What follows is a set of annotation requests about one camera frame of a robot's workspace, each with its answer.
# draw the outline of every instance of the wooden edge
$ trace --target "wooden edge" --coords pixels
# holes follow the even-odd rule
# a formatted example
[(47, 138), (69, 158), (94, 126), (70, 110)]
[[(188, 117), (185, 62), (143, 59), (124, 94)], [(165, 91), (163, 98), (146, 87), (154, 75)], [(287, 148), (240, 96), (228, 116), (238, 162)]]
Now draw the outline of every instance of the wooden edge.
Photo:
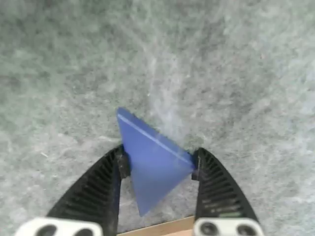
[(118, 234), (118, 236), (164, 236), (178, 231), (191, 230), (194, 223), (194, 216), (190, 216), (180, 220), (152, 225), (138, 230), (133, 230)]

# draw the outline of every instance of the blue plastic piece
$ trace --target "blue plastic piece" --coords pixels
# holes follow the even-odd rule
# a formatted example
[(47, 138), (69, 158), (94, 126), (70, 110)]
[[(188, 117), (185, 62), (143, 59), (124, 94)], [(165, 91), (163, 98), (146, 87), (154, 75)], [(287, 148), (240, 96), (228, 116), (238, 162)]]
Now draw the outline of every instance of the blue plastic piece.
[(124, 108), (117, 110), (140, 216), (194, 170), (191, 155)]

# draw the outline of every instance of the gray fabric surface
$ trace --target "gray fabric surface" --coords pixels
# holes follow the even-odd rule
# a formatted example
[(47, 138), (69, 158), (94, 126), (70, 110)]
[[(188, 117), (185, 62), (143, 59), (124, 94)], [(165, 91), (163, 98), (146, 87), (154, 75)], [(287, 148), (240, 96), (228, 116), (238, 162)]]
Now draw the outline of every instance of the gray fabric surface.
[[(2, 0), (0, 234), (120, 142), (125, 106), (226, 166), (267, 235), (315, 235), (314, 0)], [(189, 179), (119, 231), (194, 212)]]

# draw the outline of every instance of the ribbed rubber pad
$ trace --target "ribbed rubber pad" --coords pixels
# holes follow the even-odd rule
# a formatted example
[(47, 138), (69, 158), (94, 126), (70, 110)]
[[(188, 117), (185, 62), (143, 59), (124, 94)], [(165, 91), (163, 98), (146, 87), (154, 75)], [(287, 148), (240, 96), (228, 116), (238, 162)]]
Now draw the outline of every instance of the ribbed rubber pad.
[(257, 217), (235, 180), (210, 152), (199, 148), (199, 191), (195, 219), (200, 217)]
[(47, 216), (98, 223), (104, 235), (115, 236), (121, 177), (116, 154), (119, 146), (99, 159), (62, 196)]

